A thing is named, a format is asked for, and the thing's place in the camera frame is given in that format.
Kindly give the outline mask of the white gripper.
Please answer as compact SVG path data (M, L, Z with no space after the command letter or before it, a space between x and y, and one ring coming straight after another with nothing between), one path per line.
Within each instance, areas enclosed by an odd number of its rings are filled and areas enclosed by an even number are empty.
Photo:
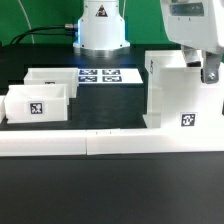
M186 65L200 67L196 49L204 50L202 82L217 83L224 53L224 0L160 0L160 5L167 37L182 45Z

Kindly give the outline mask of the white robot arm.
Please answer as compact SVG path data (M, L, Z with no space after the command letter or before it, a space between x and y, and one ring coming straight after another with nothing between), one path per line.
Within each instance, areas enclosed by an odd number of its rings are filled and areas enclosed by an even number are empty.
M187 65L199 62L202 81L219 81L224 56L224 0L159 0L167 37L181 45ZM125 20L119 0L84 0L84 12L76 25L74 51L94 57L125 52Z

